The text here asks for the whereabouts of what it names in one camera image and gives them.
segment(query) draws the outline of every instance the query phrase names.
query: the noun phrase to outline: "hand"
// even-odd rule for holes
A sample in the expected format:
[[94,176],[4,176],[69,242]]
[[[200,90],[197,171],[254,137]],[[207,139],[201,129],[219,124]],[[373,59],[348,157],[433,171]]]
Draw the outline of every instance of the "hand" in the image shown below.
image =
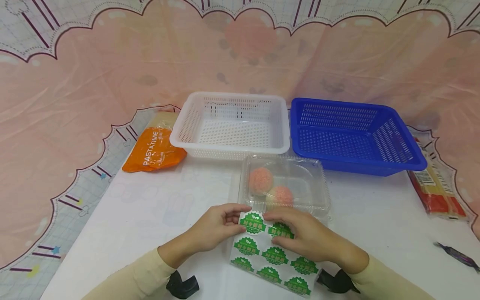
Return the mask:
[[240,212],[251,209],[237,203],[212,206],[189,230],[158,247],[158,254],[176,269],[193,254],[212,250],[229,237],[245,232],[245,227],[238,224]]
[[314,262],[330,261],[345,272],[356,274],[369,262],[368,254],[337,235],[309,213],[291,207],[279,207],[264,214],[266,221],[280,221],[295,231],[295,238],[276,236],[272,243],[298,253]]
[[245,232],[245,227],[238,224],[240,212],[251,209],[237,203],[212,206],[184,234],[190,237],[197,252],[212,250],[229,237]]

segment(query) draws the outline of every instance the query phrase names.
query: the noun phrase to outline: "woman's left hand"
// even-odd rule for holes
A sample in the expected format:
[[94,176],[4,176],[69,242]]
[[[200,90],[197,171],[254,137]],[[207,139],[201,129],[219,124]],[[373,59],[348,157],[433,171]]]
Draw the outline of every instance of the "woman's left hand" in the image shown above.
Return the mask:
[[238,224],[240,213],[251,209],[237,203],[212,206],[189,230],[158,247],[158,254],[176,269],[191,255],[212,250],[229,237],[245,232],[245,227]]
[[245,232],[245,227],[238,224],[240,213],[251,209],[237,203],[212,206],[184,235],[190,237],[197,252],[212,250],[229,237]]

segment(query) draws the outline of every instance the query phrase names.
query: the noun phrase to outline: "dry spaghetti package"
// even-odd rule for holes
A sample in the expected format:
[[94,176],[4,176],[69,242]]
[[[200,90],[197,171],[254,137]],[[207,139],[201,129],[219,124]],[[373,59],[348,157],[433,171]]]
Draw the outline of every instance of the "dry spaghetti package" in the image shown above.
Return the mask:
[[180,163],[187,152],[170,144],[170,134],[177,116],[174,112],[158,112],[138,138],[122,170],[153,171]]
[[444,179],[437,165],[430,159],[421,147],[427,159],[427,168],[423,171],[409,171],[408,175],[417,191],[425,210],[429,215],[449,219],[467,219],[467,214],[455,197],[451,186]]

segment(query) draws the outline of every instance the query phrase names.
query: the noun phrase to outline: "blue star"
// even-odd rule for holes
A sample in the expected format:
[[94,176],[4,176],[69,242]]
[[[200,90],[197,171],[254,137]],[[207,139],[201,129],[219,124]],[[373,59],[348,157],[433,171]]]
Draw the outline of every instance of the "blue star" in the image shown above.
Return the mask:
[[60,252],[60,247],[59,246],[55,246],[53,249],[52,249],[52,253],[53,254],[58,254]]

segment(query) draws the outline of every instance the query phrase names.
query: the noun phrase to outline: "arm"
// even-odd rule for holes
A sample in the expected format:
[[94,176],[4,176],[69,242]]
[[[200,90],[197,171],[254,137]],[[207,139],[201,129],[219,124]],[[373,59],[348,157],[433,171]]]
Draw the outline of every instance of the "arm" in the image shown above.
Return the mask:
[[365,299],[433,300],[425,291],[337,235],[312,215],[281,207],[264,214],[267,221],[281,221],[295,229],[295,238],[274,237],[272,243],[314,262],[330,261],[352,279]]
[[175,269],[193,254],[212,250],[243,233],[245,227],[238,225],[240,212],[250,210],[249,206],[233,203],[210,207],[185,233],[110,275],[83,299],[162,299]]

